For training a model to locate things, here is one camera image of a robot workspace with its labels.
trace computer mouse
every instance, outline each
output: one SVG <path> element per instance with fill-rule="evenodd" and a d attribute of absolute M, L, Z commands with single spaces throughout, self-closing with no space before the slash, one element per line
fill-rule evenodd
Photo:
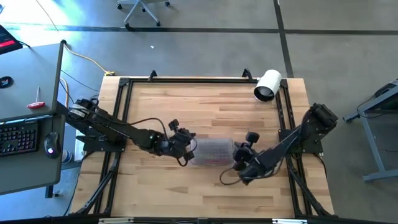
<path fill-rule="evenodd" d="M 44 152 L 51 159 L 56 159 L 62 153 L 59 134 L 51 132 L 44 138 Z"/>

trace office chair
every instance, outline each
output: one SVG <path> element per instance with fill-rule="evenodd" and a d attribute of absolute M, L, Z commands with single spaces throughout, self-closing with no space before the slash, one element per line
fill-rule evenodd
<path fill-rule="evenodd" d="M 147 3 L 154 3 L 154 2 L 164 2 L 164 4 L 169 7 L 170 3 L 168 0 L 118 0 L 118 9 L 122 9 L 122 5 L 121 4 L 133 4 L 132 9 L 130 10 L 129 14 L 127 15 L 127 17 L 124 19 L 124 25 L 128 26 L 129 25 L 129 20 L 132 17 L 132 12 L 136 9 L 136 7 L 141 4 L 142 6 L 142 11 L 143 12 L 148 12 L 150 16 L 152 16 L 152 18 L 154 18 L 154 20 L 156 21 L 156 26 L 160 26 L 160 21 L 159 19 L 155 16 L 155 14 L 153 14 L 148 7 L 146 6 Z"/>

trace red screwdriver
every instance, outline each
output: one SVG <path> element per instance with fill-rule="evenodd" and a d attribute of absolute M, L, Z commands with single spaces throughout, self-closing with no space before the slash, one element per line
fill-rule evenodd
<path fill-rule="evenodd" d="M 39 102 L 39 93 L 40 93 L 40 87 L 37 87 L 36 102 L 27 105 L 26 107 L 28 109 L 37 109 L 45 105 L 44 102 Z"/>

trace gray desk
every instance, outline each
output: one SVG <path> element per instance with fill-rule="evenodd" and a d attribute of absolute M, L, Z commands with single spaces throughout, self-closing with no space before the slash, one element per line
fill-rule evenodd
<path fill-rule="evenodd" d="M 0 89 L 0 122 L 54 114 L 57 106 L 62 44 L 24 48 L 0 55 L 0 77 L 10 76 L 14 84 Z M 37 87 L 43 108 L 26 106 L 36 101 Z"/>
<path fill-rule="evenodd" d="M 39 120 L 40 132 L 37 152 L 0 157 L 0 195 L 44 187 L 60 181 L 61 159 L 50 159 L 44 152 L 45 133 L 56 131 L 63 145 L 65 116 L 56 115 Z"/>

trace clear plastic container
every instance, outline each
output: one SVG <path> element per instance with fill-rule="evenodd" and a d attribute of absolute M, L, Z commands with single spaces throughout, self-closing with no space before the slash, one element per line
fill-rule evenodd
<path fill-rule="evenodd" d="M 191 141 L 195 166 L 226 166 L 234 163 L 234 142 L 231 138 L 204 138 Z"/>

